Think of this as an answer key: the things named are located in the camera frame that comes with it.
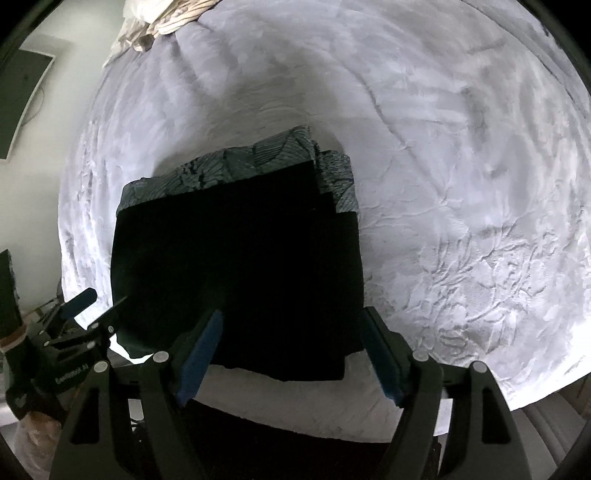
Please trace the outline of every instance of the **white wall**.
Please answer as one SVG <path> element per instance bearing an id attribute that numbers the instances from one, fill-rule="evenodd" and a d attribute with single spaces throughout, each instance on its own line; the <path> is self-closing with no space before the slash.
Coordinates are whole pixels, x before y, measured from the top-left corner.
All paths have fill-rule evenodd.
<path id="1" fill-rule="evenodd" d="M 61 171 L 123 23 L 123 4 L 64 0 L 23 45 L 57 54 L 41 84 L 39 114 L 19 133 L 10 163 L 0 164 L 0 251 L 11 251 L 24 310 L 56 292 Z M 29 113 L 42 97 L 37 92 Z"/>

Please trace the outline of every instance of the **black clamp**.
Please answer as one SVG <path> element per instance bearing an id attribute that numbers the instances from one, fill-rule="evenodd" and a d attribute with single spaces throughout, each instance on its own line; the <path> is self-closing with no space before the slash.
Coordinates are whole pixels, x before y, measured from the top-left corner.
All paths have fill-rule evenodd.
<path id="1" fill-rule="evenodd" d="M 384 393 L 404 409 L 375 478 L 424 480 L 443 390 L 453 399 L 443 463 L 430 478 L 529 480 L 517 427 L 490 369 L 438 364 L 426 351 L 413 352 L 402 335 L 388 330 L 367 307 L 360 318 L 363 344 Z"/>
<path id="2" fill-rule="evenodd" d="M 150 475 L 206 480 L 207 474 L 193 452 L 179 409 L 186 397 L 197 394 L 222 330 L 221 313 L 209 312 L 191 332 L 179 337 L 170 353 L 157 352 L 141 365 L 115 369 L 106 361 L 94 364 L 64 425 L 50 480 L 146 477 L 145 459 L 134 454 L 130 398 L 142 402 L 157 473 Z"/>
<path id="3" fill-rule="evenodd" d="M 67 411 L 60 394 L 77 387 L 92 366 L 106 359 L 109 338 L 116 332 L 120 312 L 127 299 L 98 318 L 88 330 L 73 318 L 96 301 L 96 292 L 88 288 L 73 300 L 54 307 L 39 322 L 22 325 L 17 344 L 5 354 L 7 403 L 21 420 L 30 411 L 39 411 L 66 421 Z"/>

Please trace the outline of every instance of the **cable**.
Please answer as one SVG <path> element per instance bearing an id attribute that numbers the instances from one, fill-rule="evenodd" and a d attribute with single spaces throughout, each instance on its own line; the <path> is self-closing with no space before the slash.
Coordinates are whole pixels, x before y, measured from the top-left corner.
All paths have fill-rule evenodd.
<path id="1" fill-rule="evenodd" d="M 26 124 L 28 124 L 31 120 L 33 120 L 37 115 L 39 115 L 39 112 L 41 112 L 41 109 L 43 108 L 43 104 L 45 103 L 45 90 L 43 90 L 43 87 L 39 87 L 39 90 L 40 90 L 41 94 L 43 95 L 43 98 L 41 99 L 41 105 L 39 106 L 39 108 L 33 114 L 33 116 L 31 118 L 29 118 L 28 120 L 25 120 L 24 121 L 24 123 L 22 124 L 23 127 Z"/>
<path id="2" fill-rule="evenodd" d="M 35 307 L 34 309 L 30 310 L 29 312 L 26 312 L 25 314 L 22 315 L 22 318 L 27 318 L 31 313 L 35 313 L 37 312 L 37 314 L 39 315 L 39 318 L 43 317 L 43 313 L 39 313 L 37 310 L 42 309 L 43 307 L 48 306 L 51 302 L 55 302 L 55 304 L 57 305 L 59 303 L 59 301 L 57 301 L 57 297 L 48 300 L 47 302 L 45 302 L 43 305 L 39 305 L 38 307 Z"/>

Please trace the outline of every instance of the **white sheet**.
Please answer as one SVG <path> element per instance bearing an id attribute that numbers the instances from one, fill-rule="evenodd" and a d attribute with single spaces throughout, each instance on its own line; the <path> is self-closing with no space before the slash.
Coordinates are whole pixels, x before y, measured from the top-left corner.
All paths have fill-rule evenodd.
<path id="1" fill-rule="evenodd" d="M 352 160 L 366 303 L 439 361 L 485 361 L 520 408 L 591 371 L 588 116 L 513 0 L 223 0 L 105 70 L 61 187 L 64 293 L 97 289 L 81 325 L 111 304 L 125 184 L 310 124 Z M 211 366 L 198 398 L 359 441 L 400 415 L 364 353 L 342 382 Z"/>

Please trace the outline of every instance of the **patterned fabric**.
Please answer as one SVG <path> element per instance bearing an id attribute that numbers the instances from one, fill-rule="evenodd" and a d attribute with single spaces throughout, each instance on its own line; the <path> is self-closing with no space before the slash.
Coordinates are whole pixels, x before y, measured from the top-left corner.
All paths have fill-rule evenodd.
<path id="1" fill-rule="evenodd" d="M 225 148 L 166 175 L 133 181 L 123 189 L 117 214 L 150 200 L 246 180 L 310 160 L 316 165 L 320 192 L 332 192 L 337 213 L 359 213 L 349 157 L 332 150 L 321 152 L 310 128 L 300 125 L 250 147 Z"/>

